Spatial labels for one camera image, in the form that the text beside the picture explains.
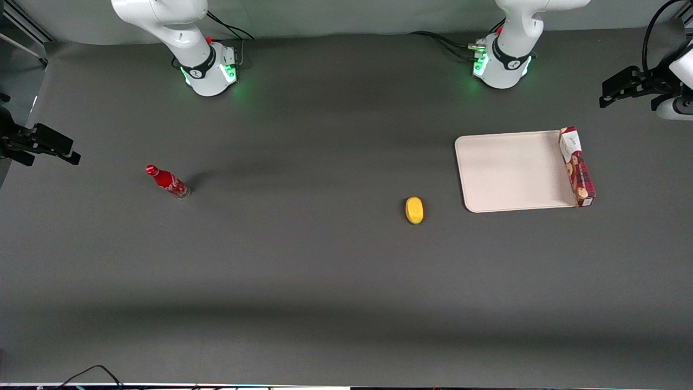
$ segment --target gray backdrop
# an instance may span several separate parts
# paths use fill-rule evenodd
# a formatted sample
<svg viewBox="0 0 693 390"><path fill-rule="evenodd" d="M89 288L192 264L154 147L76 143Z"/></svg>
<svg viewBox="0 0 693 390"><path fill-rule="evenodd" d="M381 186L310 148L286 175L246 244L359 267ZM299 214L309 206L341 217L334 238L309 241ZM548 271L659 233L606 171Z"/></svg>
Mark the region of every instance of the gray backdrop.
<svg viewBox="0 0 693 390"><path fill-rule="evenodd" d="M59 40L90 44L156 42L122 22L110 0L18 0ZM663 0L593 0L579 10L546 14L549 30L646 26ZM209 0L227 23L257 37L301 37L337 33L395 34L414 30L481 31L502 18L493 0ZM671 15L676 6L663 18ZM227 36L211 20L206 34Z"/></svg>

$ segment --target cardboard box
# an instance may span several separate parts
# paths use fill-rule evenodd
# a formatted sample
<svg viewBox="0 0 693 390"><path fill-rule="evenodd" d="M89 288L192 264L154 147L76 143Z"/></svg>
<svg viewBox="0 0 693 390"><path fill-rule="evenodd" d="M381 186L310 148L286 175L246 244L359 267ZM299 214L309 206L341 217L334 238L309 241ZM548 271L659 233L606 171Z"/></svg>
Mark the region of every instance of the cardboard box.
<svg viewBox="0 0 693 390"><path fill-rule="evenodd" d="M559 136L559 145L565 168L568 170L568 177L570 178L570 185L572 186L577 207L593 205L597 193L590 179L590 173L587 170L585 160L582 157L582 145L580 145L580 136L577 134L577 129L575 127L562 128Z"/></svg>

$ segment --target cookie image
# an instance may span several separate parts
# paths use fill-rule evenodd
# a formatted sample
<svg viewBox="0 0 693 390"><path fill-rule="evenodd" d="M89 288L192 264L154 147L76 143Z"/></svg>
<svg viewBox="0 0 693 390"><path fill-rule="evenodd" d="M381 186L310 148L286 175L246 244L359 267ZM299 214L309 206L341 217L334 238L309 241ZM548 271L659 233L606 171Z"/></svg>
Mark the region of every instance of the cookie image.
<svg viewBox="0 0 693 390"><path fill-rule="evenodd" d="M584 189L583 187L578 188L576 194L577 194L577 199L579 201L584 201L589 196L589 194L587 193L587 190Z"/></svg>

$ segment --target bottle cap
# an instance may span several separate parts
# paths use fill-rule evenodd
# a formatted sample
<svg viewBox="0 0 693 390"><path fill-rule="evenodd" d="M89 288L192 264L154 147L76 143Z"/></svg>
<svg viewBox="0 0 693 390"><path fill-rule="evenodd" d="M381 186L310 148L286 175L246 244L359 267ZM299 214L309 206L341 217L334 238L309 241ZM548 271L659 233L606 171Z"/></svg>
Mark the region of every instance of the bottle cap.
<svg viewBox="0 0 693 390"><path fill-rule="evenodd" d="M147 165L144 171L147 172L149 176L156 176L159 174L159 168L156 168L154 165L151 164Z"/></svg>

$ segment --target green led light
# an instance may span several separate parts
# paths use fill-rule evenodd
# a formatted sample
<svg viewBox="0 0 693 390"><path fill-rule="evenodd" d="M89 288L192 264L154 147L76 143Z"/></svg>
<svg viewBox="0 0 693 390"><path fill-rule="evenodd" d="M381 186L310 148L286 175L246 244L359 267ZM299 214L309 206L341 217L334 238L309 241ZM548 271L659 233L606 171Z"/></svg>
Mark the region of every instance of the green led light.
<svg viewBox="0 0 693 390"><path fill-rule="evenodd" d="M187 85L190 85L190 80L188 80L188 75L187 75L187 74L185 73L185 71L183 70L183 67L180 68L180 71L181 71L181 73L183 73L183 77L185 77L185 83L186 83Z"/></svg>
<svg viewBox="0 0 693 390"><path fill-rule="evenodd" d="M221 68L222 74L229 84L236 81L236 70L234 67L231 65L219 64L219 68Z"/></svg>
<svg viewBox="0 0 693 390"><path fill-rule="evenodd" d="M477 76L482 76L484 74L484 71L486 70L486 65L489 63L489 55L484 54L481 58L477 60L479 65L476 65L474 67L474 74Z"/></svg>
<svg viewBox="0 0 693 390"><path fill-rule="evenodd" d="M529 63L532 61L532 56L529 56L527 59L527 64L525 64L525 70L522 71L522 75L524 76L527 74L527 71L529 70Z"/></svg>

